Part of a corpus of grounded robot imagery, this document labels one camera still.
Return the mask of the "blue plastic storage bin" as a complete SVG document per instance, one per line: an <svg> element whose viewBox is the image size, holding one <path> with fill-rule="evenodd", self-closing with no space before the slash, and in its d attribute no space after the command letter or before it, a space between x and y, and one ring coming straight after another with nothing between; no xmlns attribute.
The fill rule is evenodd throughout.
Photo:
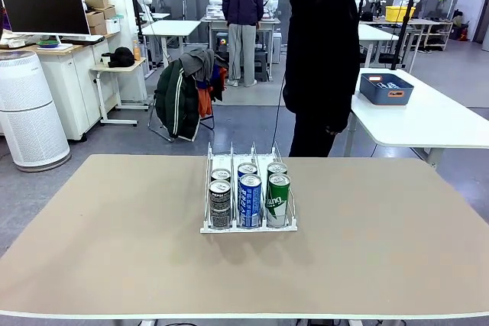
<svg viewBox="0 0 489 326"><path fill-rule="evenodd" d="M373 105L404 106L414 86L393 73L362 73L360 93Z"/></svg>

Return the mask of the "wooden shelf table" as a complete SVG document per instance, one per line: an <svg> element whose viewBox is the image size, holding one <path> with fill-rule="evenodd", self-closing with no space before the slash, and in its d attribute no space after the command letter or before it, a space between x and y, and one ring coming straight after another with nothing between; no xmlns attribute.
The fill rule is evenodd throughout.
<svg viewBox="0 0 489 326"><path fill-rule="evenodd" d="M416 47L423 50L444 51L453 23L449 20L412 18L408 21L402 50Z"/></svg>

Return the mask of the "black computer monitor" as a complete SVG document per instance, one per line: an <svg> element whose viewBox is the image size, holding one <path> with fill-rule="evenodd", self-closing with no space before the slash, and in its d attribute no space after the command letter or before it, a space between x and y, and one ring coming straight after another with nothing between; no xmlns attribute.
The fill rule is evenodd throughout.
<svg viewBox="0 0 489 326"><path fill-rule="evenodd" d="M60 37L90 36L83 0L2 0L14 34L48 36L60 42L53 50L65 50Z"/></svg>

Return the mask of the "black keyboard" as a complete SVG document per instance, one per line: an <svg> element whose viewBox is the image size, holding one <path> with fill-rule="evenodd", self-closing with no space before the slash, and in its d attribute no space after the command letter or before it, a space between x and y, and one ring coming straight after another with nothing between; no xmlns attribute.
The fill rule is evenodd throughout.
<svg viewBox="0 0 489 326"><path fill-rule="evenodd" d="M92 35L92 36L72 36L72 37L60 37L62 44L73 44L89 46L103 42L105 37L102 35Z"/></svg>

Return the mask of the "black tripod pole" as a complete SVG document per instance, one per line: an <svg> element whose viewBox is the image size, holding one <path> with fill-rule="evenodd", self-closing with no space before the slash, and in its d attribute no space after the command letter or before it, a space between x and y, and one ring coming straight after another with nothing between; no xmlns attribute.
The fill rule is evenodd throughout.
<svg viewBox="0 0 489 326"><path fill-rule="evenodd" d="M400 51L401 51L401 48L403 46L403 39L404 39L404 36L406 34L406 28L407 28L408 22L410 20L410 12L411 12L411 9L413 6L414 6L414 0L408 0L407 13L406 13L406 15L403 19L403 23L401 25L400 34L398 36L399 39L398 39L397 44L396 44L396 49L395 49L395 52L393 55L392 63L390 65L390 70L395 70L397 68L397 62L399 60Z"/></svg>

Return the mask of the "white background table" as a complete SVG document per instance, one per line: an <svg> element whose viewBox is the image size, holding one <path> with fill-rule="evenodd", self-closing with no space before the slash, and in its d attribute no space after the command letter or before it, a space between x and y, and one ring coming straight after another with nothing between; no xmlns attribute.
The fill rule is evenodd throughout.
<svg viewBox="0 0 489 326"><path fill-rule="evenodd" d="M358 25L361 67L377 67L382 52L395 47L399 37L367 24Z"/></svg>
<svg viewBox="0 0 489 326"><path fill-rule="evenodd" d="M160 39L160 48L163 54L164 68L168 67L169 54L167 52L167 39L175 37L179 43L180 54L184 53L184 38L191 35L201 21L178 21L178 20L161 20L156 21L142 29L142 35L145 37L158 37Z"/></svg>

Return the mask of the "black bag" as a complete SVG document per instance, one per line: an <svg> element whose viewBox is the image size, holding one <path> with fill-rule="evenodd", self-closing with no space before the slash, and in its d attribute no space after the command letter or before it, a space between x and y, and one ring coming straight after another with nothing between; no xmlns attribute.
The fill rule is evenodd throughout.
<svg viewBox="0 0 489 326"><path fill-rule="evenodd" d="M102 56L111 57L108 68L129 67L135 63L134 54L127 47L118 47L114 53L103 53L101 60Z"/></svg>

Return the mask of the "small wooden side table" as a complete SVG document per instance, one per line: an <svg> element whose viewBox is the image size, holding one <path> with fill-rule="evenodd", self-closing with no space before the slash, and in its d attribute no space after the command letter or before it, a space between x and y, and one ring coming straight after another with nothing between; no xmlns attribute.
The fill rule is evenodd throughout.
<svg viewBox="0 0 489 326"><path fill-rule="evenodd" d="M90 69L91 72L95 73L95 77L93 79L94 84L96 85L97 92L99 95L99 110L101 112L101 119L100 119L100 124L102 125L108 125L108 124L114 124L114 125L129 125L133 127L138 126L138 120L131 120L131 119L111 119L108 117L108 111L105 107L105 99L102 93L102 83L101 83L101 77L104 73L132 73L134 72L138 67L140 67L146 59L142 57L140 60L137 60L134 62L132 66L126 66L126 67L109 67L106 66L104 63L97 63L94 65L93 68ZM115 108L118 110L141 110L141 111L148 111L149 110L149 105L148 104L139 104L139 105L124 105L121 102L121 96L120 96L120 91L118 87L117 82L112 83L112 88L115 91L115 97L116 97L116 106Z"/></svg>

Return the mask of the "gray robot workbench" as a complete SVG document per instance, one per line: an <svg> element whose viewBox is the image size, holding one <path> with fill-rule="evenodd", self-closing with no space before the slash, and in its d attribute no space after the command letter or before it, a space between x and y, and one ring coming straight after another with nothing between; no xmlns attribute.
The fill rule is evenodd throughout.
<svg viewBox="0 0 489 326"><path fill-rule="evenodd" d="M216 34L221 32L226 32L228 30L226 22L224 19L207 18L202 17L200 19L202 23L206 25L208 31L208 45L209 49L217 50L216 46ZM273 67L273 50L274 50L274 32L276 28L280 25L280 20L278 18L266 18L260 22L259 29L257 30L257 35L261 40L261 52L265 53L267 57L266 74L267 82L272 82L272 67Z"/></svg>

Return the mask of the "large white table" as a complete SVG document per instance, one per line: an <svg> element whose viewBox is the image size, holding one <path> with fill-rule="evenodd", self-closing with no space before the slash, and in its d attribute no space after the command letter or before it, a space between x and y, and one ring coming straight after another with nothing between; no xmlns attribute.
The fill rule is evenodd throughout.
<svg viewBox="0 0 489 326"><path fill-rule="evenodd" d="M444 150L489 150L489 121L403 70L393 70L413 86L405 106L376 106L357 86L343 156L351 155L360 124L379 146L410 148L431 167L437 167Z"/></svg>

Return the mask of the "person in black hoodie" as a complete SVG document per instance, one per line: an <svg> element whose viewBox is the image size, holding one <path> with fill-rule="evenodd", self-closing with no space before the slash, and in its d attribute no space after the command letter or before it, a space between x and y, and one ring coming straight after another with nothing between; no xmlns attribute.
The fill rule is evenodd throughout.
<svg viewBox="0 0 489 326"><path fill-rule="evenodd" d="M327 157L348 126L360 71L355 0L290 0L283 100L291 157Z"/></svg>

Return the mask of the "dark green striped jacket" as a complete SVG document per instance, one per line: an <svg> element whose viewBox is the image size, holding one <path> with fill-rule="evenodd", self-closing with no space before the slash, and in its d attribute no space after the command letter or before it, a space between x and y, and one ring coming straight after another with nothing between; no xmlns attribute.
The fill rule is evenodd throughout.
<svg viewBox="0 0 489 326"><path fill-rule="evenodd" d="M170 138L194 141L199 129L199 92L196 80L185 76L180 60L160 74L154 91L155 109Z"/></svg>

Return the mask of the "white air purifier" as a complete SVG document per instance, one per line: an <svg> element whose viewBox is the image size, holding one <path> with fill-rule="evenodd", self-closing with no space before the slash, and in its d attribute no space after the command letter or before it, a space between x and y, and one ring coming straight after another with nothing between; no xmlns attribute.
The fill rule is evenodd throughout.
<svg viewBox="0 0 489 326"><path fill-rule="evenodd" d="M66 163L70 146L36 53L0 53L0 131L16 167L41 172Z"/></svg>

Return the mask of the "orange garment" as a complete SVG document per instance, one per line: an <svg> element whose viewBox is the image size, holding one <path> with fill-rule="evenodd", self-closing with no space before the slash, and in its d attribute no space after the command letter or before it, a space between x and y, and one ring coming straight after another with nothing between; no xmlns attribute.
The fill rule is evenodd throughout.
<svg viewBox="0 0 489 326"><path fill-rule="evenodd" d="M196 88L199 95L198 112L201 118L206 118L212 115L212 87L205 83L198 82Z"/></svg>

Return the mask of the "metal chair frame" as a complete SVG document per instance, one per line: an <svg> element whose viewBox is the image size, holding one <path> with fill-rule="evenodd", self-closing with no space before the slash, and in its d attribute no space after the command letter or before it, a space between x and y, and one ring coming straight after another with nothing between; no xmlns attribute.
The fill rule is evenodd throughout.
<svg viewBox="0 0 489 326"><path fill-rule="evenodd" d="M163 124L161 123L161 121L157 117L157 113L155 110L156 101L157 101L157 94L154 93L153 100L149 104L149 118L148 118L148 122L147 122L147 128L149 129L149 131L156 134L158 137L161 137L166 142L173 143L176 140L176 138L171 137L169 135L167 128L163 126ZM213 108L211 108L211 114L210 115L206 115L204 118L199 119L199 124L196 128L196 132L195 132L194 137L192 139L187 139L186 137L181 137L181 136L179 136L178 139L184 140L184 141L189 141L189 142L194 142L196 137L197 137L197 134L199 132L199 129L201 127L204 127L210 131L215 130L215 115L213 112Z"/></svg>

